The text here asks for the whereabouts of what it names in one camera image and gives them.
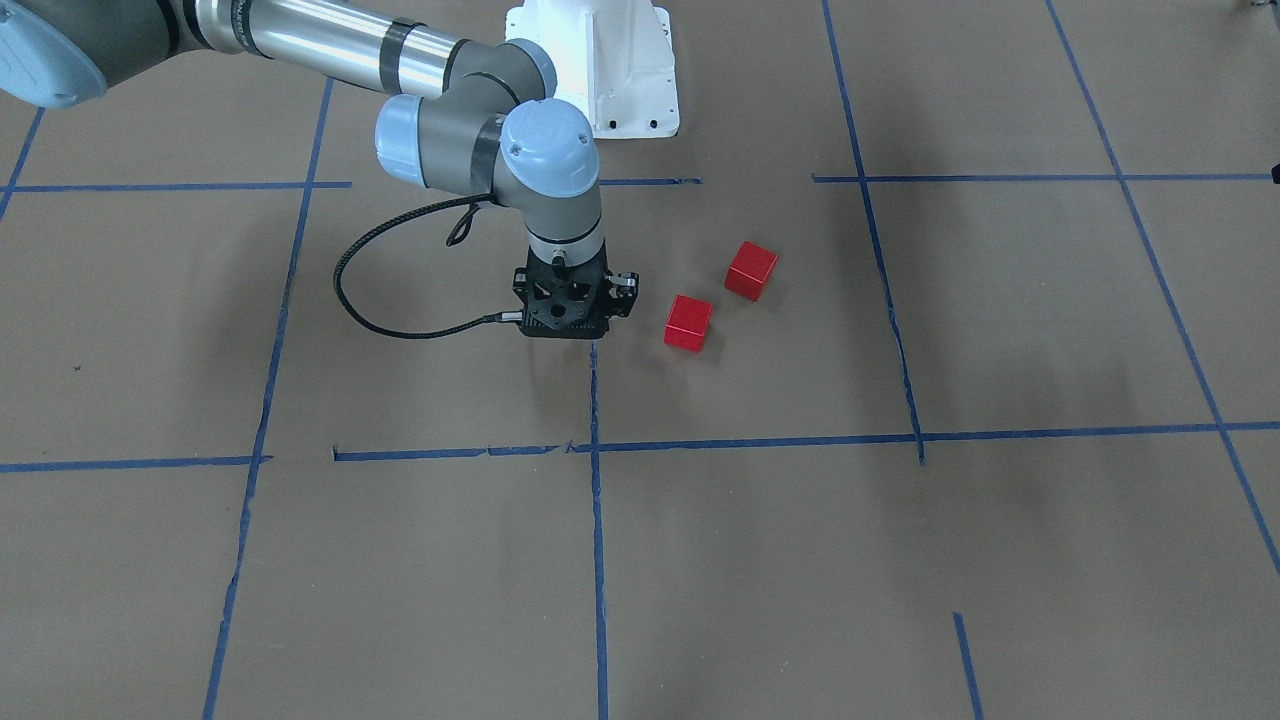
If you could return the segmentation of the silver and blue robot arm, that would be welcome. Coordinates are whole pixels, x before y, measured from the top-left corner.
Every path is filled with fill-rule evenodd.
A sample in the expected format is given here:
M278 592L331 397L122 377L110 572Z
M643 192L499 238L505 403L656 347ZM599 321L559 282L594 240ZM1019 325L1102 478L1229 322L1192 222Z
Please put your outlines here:
M3 88L46 109L72 108L183 53L248 54L384 94L374 131L383 170L448 193L375 225L333 272L340 306L364 316L344 274L379 236L462 208L447 237L463 242L484 208L512 208L527 260L512 287L521 306L480 324L513 323L531 338L599 340L639 296L634 273L608 266L600 156L588 118L556 97L549 54L527 38L498 45L339 1L5 1Z

